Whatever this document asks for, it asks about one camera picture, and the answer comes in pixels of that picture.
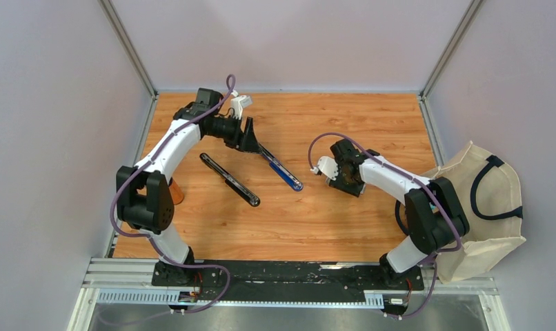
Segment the blue stapler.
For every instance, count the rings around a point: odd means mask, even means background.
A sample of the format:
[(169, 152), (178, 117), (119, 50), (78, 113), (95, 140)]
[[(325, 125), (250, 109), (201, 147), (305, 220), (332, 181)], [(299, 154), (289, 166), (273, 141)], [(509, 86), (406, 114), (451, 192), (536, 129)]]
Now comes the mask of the blue stapler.
[(259, 145), (261, 155), (267, 160), (268, 165), (288, 184), (295, 192), (303, 190), (303, 183), (265, 147)]

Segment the black stapler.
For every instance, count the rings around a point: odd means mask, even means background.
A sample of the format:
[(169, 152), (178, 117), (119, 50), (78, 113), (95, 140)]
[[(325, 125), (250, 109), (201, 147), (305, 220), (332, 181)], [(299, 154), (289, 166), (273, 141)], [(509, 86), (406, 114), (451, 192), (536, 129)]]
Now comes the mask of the black stapler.
[(234, 176), (231, 175), (231, 173), (221, 167), (208, 154), (203, 152), (199, 155), (199, 158), (211, 170), (213, 170), (216, 174), (223, 178), (224, 183), (235, 193), (237, 193), (246, 203), (248, 203), (252, 207), (258, 207), (260, 205), (261, 200), (256, 194), (249, 190), (244, 184), (239, 182)]

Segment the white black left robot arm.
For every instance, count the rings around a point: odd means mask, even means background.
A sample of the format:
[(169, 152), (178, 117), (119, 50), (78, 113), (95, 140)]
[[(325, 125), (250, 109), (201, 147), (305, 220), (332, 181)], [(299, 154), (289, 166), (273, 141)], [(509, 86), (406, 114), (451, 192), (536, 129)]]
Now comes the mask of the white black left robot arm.
[(171, 265), (169, 275), (178, 285), (190, 285), (197, 269), (192, 249), (172, 224), (173, 174), (204, 136), (223, 139), (228, 147), (241, 152), (258, 153), (253, 119), (242, 117), (251, 104), (251, 97), (233, 90), (222, 94), (200, 88), (196, 99), (174, 114), (155, 147), (134, 166), (122, 166), (117, 171), (112, 221), (127, 223), (136, 231), (134, 237), (147, 238), (160, 261)]

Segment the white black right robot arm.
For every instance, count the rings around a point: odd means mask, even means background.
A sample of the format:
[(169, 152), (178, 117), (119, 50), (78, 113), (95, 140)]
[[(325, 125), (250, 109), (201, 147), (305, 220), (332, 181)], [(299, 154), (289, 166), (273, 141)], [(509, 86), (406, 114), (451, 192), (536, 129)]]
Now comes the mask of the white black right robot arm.
[(470, 224), (449, 179), (413, 174), (374, 150), (355, 146), (349, 139), (334, 143), (330, 150), (332, 156), (320, 157), (313, 171), (325, 175), (331, 188), (358, 197), (372, 185), (404, 207), (407, 235), (381, 257), (382, 285), (398, 288), (409, 269), (452, 243), (462, 245), (461, 238), (468, 234)]

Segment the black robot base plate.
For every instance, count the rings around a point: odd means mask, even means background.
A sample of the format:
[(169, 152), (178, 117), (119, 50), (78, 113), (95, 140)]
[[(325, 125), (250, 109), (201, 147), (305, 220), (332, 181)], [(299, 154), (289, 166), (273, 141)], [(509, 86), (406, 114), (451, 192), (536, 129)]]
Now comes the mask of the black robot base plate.
[(205, 260), (193, 269), (159, 261), (151, 284), (196, 290), (199, 299), (224, 301), (359, 303), (367, 291), (424, 289), (419, 268), (401, 276), (374, 264), (301, 261)]

